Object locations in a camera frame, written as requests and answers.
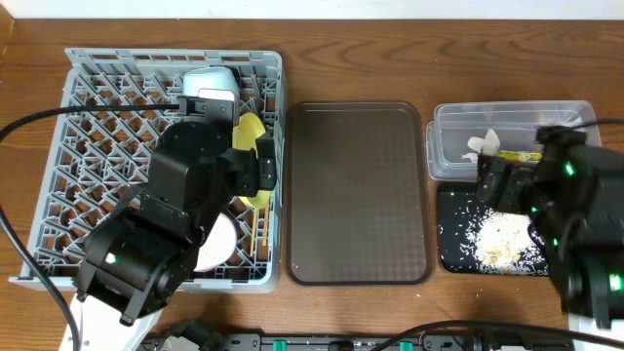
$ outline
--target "clear plastic container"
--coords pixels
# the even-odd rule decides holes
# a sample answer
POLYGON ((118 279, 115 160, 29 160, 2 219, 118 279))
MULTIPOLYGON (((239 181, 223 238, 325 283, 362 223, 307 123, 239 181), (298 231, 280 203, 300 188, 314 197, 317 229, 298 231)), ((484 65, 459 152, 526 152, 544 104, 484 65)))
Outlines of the clear plastic container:
MULTIPOLYGON (((427 165, 435 180, 475 181, 477 165, 461 156, 475 152, 470 137, 485 137, 493 129, 500 149, 541 151, 535 143, 538 127, 574 126, 596 120, 587 101, 516 101, 442 104, 427 125, 427 165)), ((601 146, 598 128, 587 132, 587 143, 601 146)))

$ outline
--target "wood grain surface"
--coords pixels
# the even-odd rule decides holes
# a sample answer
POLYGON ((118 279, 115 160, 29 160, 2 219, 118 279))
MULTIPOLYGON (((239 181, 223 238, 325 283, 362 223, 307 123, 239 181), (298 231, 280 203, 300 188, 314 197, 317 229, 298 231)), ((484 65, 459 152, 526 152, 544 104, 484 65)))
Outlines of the wood grain surface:
MULTIPOLYGON (((0 126, 59 106, 71 67, 65 47, 273 50, 290 106, 405 100, 425 123, 438 104, 465 101, 585 99, 599 117, 624 115, 624 22, 20 19, 0 66, 0 126)), ((0 145, 0 201, 24 241, 55 122, 0 145)), ((624 151, 621 130, 601 132, 624 151)), ((437 184, 428 185, 434 216, 437 184)), ((0 239, 0 350, 58 349, 65 321, 48 294, 7 282, 20 267, 0 239)), ((282 274, 269 294, 177 293, 157 329, 185 318, 222 332, 308 334, 387 335, 459 318, 567 326, 546 278, 458 275, 439 264, 420 287, 303 288, 282 274)))

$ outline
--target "black tray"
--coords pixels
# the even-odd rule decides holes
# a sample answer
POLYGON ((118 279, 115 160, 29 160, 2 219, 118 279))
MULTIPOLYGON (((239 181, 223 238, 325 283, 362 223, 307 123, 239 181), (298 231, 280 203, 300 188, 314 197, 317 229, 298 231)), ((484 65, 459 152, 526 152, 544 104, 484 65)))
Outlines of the black tray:
MULTIPOLYGON (((522 252, 510 250, 510 253, 519 254, 518 261, 502 264, 509 261, 506 257, 497 258, 499 262, 492 263, 491 258, 497 254, 492 249, 482 249, 482 254, 476 254, 477 245, 471 233, 481 234, 485 221, 494 212, 490 207, 480 203, 475 198, 475 184, 472 183, 442 183, 438 187, 438 246, 440 249, 440 261, 443 267, 453 273, 477 273, 477 274, 501 274, 501 275, 547 275, 547 263, 543 254, 534 244, 522 252), (483 252, 490 252, 483 258, 483 252)), ((518 242, 526 243, 528 237, 528 218, 523 220, 514 217, 512 220, 499 221, 495 225, 501 235, 518 232, 515 236, 518 242)), ((505 244, 502 245, 502 255, 505 255, 505 244)))
POLYGON ((305 286, 423 283, 433 254, 416 109, 302 103, 287 135, 288 275, 305 286))

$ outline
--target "green connector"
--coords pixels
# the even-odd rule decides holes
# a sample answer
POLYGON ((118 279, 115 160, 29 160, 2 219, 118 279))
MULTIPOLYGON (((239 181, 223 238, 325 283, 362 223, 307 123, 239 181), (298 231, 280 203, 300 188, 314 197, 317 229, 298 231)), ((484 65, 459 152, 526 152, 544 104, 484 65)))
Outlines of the green connector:
POLYGON ((399 344, 400 351, 413 351, 413 344, 411 342, 402 341, 399 344))
POLYGON ((285 340, 273 341, 273 351, 286 351, 286 341, 285 340))

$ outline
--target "white crumpled tissue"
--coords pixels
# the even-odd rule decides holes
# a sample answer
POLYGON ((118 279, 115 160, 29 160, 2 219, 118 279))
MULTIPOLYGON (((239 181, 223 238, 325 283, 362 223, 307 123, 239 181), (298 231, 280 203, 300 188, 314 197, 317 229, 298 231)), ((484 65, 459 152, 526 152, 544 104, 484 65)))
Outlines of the white crumpled tissue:
POLYGON ((495 156, 500 148, 500 140, 496 135, 496 132, 492 129, 487 130, 486 138, 480 138, 478 136, 472 136, 468 139, 468 147, 477 151, 469 152, 461 155, 461 158, 470 159, 470 162, 477 163, 479 160, 479 153, 483 152, 487 156, 495 156))

